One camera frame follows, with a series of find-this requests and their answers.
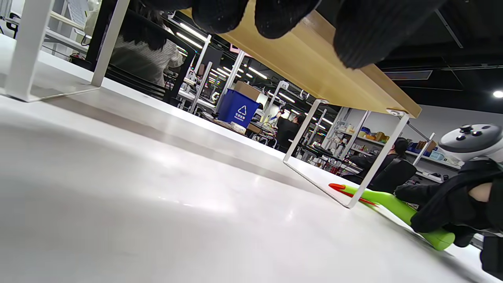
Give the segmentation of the person's right hand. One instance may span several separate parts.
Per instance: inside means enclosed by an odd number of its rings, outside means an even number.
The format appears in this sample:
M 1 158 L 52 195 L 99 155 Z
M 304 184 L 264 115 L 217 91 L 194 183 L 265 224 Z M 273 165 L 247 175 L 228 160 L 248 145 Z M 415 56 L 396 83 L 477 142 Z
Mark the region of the person's right hand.
M 467 162 L 442 184 L 401 185 L 395 196 L 418 206 L 410 220 L 417 233 L 444 229 L 458 247 L 476 233 L 502 235 L 502 168 L 492 160 Z

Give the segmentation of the person's left hand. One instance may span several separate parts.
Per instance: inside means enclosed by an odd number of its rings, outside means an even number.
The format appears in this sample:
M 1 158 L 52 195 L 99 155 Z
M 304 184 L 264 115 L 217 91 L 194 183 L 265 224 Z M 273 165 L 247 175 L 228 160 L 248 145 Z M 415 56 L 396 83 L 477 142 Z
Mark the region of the person's left hand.
M 338 8 L 334 52 L 343 65 L 360 69 L 382 61 L 444 5 L 443 0 L 343 0 Z M 236 29 L 246 0 L 148 0 L 161 11 L 192 10 L 196 25 L 223 34 Z M 319 0 L 257 0 L 255 27 L 264 38 L 281 38 L 319 6 Z

